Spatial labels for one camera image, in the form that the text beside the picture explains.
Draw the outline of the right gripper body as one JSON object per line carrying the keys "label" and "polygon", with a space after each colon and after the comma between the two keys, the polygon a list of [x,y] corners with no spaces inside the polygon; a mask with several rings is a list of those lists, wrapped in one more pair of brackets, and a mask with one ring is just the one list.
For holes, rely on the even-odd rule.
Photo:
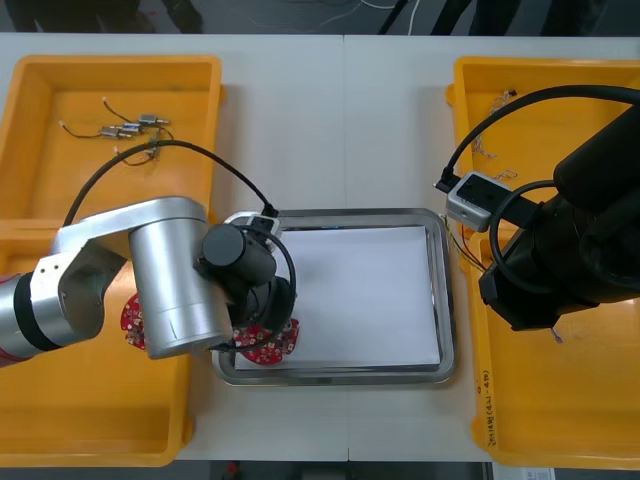
{"label": "right gripper body", "polygon": [[574,295],[543,264],[535,245],[533,220],[538,206],[511,214],[512,201],[498,211],[503,220],[515,219],[519,229],[499,249],[506,271],[496,261],[478,281],[483,303],[514,331],[552,329],[561,316],[597,307],[597,302]]}

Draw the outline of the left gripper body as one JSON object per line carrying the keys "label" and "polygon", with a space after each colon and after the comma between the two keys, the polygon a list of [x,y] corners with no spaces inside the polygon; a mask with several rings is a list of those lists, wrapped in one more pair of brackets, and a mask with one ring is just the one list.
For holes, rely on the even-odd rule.
{"label": "left gripper body", "polygon": [[285,278],[274,277],[259,286],[231,279],[227,294],[233,341],[253,327],[263,335],[261,341],[275,341],[291,319],[295,292]]}

